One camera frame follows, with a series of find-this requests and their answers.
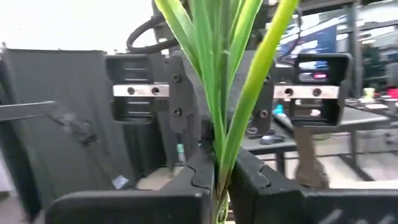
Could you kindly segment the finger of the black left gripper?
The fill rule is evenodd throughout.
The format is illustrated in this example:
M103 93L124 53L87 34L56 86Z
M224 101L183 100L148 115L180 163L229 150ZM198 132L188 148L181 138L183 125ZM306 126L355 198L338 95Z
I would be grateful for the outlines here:
M201 138L200 110L195 87L199 80L183 55L173 55L169 70L169 105L172 130L182 136L185 158L191 158Z
M268 75L249 120L246 137L262 137L269 134L274 101L274 79Z

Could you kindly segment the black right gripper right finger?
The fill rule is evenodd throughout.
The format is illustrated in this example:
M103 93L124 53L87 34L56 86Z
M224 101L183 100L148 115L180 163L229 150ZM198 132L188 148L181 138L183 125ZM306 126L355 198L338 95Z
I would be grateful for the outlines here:
M237 224L397 223L397 190L305 188L242 149L229 187Z

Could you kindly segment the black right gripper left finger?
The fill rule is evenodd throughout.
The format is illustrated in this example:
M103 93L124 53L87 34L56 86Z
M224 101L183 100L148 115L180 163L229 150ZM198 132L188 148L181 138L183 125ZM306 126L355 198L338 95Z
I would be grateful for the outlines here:
M45 212L49 224L211 224L215 156L202 144L159 190L85 191L65 195Z

